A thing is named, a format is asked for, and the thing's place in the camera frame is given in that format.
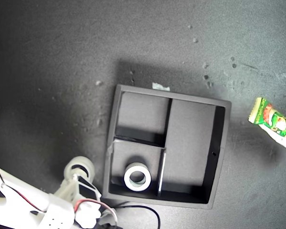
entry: tape roll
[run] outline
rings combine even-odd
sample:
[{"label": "tape roll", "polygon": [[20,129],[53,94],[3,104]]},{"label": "tape roll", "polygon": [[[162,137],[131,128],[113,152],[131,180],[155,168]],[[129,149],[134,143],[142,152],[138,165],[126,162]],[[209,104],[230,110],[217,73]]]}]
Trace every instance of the tape roll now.
[{"label": "tape roll", "polygon": [[[134,172],[141,172],[144,174],[144,178],[139,181],[139,182],[134,182],[133,180],[130,179],[130,176],[132,173]],[[152,181],[152,177],[150,172],[148,171],[148,168],[146,167],[146,165],[142,164],[142,163],[132,163],[130,164],[125,171],[124,174],[124,182],[125,185],[132,191],[135,192],[141,192],[146,190]]]}]

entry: dark gray floor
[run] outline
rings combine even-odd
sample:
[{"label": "dark gray floor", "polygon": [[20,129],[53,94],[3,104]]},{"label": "dark gray floor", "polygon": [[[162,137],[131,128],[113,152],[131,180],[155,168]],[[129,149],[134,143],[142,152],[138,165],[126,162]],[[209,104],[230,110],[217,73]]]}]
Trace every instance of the dark gray floor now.
[{"label": "dark gray floor", "polygon": [[162,228],[286,229],[286,150],[247,122],[260,95],[286,114],[286,0],[0,0],[0,167],[54,192],[83,155],[100,186],[114,87],[152,82],[232,102],[213,209],[153,206]]}]

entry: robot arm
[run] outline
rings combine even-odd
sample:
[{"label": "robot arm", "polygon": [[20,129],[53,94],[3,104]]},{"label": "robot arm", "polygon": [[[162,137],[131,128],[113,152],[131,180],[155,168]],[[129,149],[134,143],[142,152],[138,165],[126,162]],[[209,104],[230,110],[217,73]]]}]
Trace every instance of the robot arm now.
[{"label": "robot arm", "polygon": [[65,168],[64,180],[55,194],[45,193],[0,169],[0,225],[15,229],[93,228],[101,216],[100,205],[77,202],[86,199],[85,189],[96,201],[101,194],[92,185],[94,166],[85,157],[75,157]]}]

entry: cable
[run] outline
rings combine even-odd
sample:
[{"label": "cable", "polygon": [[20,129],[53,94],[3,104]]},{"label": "cable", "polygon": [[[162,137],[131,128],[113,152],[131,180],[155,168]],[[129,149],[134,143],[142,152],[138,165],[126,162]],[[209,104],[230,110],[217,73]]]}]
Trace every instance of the cable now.
[{"label": "cable", "polygon": [[23,194],[21,194],[19,191],[17,191],[17,190],[14,189],[13,187],[7,185],[7,184],[4,182],[3,177],[1,176],[1,174],[0,174],[0,179],[1,179],[1,181],[2,181],[2,183],[3,183],[4,185],[6,185],[7,187],[9,187],[9,188],[12,189],[13,191],[15,191],[15,192],[16,192],[19,196],[21,196],[26,202],[28,202],[32,207],[34,207],[35,209],[37,209],[37,210],[40,211],[40,212],[46,213],[46,211],[42,211],[42,210],[40,210],[38,207],[36,207],[32,202],[30,202],[30,201],[29,201]]},{"label": "cable", "polygon": [[101,201],[97,201],[95,199],[80,199],[76,202],[76,204],[74,205],[74,212],[76,212],[80,206],[81,203],[84,203],[84,202],[92,202],[92,203],[96,203],[96,204],[100,204],[102,205],[104,208],[108,209],[110,211],[110,213],[112,214],[113,218],[114,218],[114,221],[115,221],[115,226],[114,226],[114,229],[117,228],[118,226],[118,216],[116,215],[115,211],[109,207],[107,204],[101,202]]},{"label": "cable", "polygon": [[161,226],[160,216],[159,216],[158,212],[156,212],[154,209],[152,209],[150,207],[143,206],[143,205],[126,205],[126,206],[115,207],[115,209],[117,209],[117,208],[145,208],[145,209],[148,209],[156,215],[156,217],[158,219],[158,229],[160,229],[160,226]]}]

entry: snack wrapper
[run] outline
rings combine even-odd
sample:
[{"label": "snack wrapper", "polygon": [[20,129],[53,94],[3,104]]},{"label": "snack wrapper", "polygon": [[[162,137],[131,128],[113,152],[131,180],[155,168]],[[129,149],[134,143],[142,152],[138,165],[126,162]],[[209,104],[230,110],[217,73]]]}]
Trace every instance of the snack wrapper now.
[{"label": "snack wrapper", "polygon": [[274,109],[268,100],[257,98],[248,120],[286,147],[286,117]]}]

